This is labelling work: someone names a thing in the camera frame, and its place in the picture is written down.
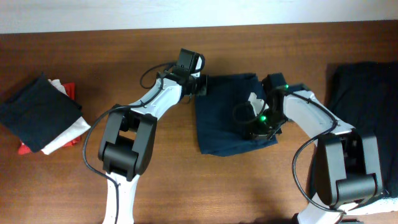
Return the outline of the navy blue shorts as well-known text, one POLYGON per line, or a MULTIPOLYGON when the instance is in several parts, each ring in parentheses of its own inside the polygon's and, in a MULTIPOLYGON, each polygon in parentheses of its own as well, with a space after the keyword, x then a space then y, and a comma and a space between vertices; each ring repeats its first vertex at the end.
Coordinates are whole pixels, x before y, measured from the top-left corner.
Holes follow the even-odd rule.
POLYGON ((277 144, 275 137, 251 139, 246 126, 238 123, 254 118, 251 105, 234 109, 248 102, 251 93, 266 98, 255 73, 208 78, 206 95, 195 98, 197 140, 202 154, 226 157, 277 144))

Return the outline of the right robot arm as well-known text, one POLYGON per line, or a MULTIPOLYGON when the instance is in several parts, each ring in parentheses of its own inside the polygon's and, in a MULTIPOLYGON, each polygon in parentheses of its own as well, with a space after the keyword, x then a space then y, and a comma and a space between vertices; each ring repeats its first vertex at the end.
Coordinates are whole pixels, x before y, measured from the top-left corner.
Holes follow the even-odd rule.
POLYGON ((339 223, 348 212, 383 192, 379 149, 375 135, 362 133, 323 106, 304 84, 289 85, 283 74, 268 75, 261 82, 264 99, 248 96, 257 131, 253 139, 270 139, 288 121, 309 137, 292 159, 292 175, 307 207, 292 223, 339 223), (314 196, 308 196, 297 177, 300 153, 315 145, 314 196))

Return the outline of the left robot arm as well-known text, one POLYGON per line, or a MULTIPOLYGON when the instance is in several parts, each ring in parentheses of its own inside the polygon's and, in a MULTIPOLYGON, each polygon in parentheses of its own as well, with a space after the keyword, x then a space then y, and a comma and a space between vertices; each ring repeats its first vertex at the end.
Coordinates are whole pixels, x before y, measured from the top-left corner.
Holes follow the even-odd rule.
POLYGON ((137 182, 152 157, 159 119, 184 96, 206 91, 202 54, 181 49, 176 62, 165 65, 139 100, 114 105, 98 151, 108 184, 104 223, 133 223, 137 182))

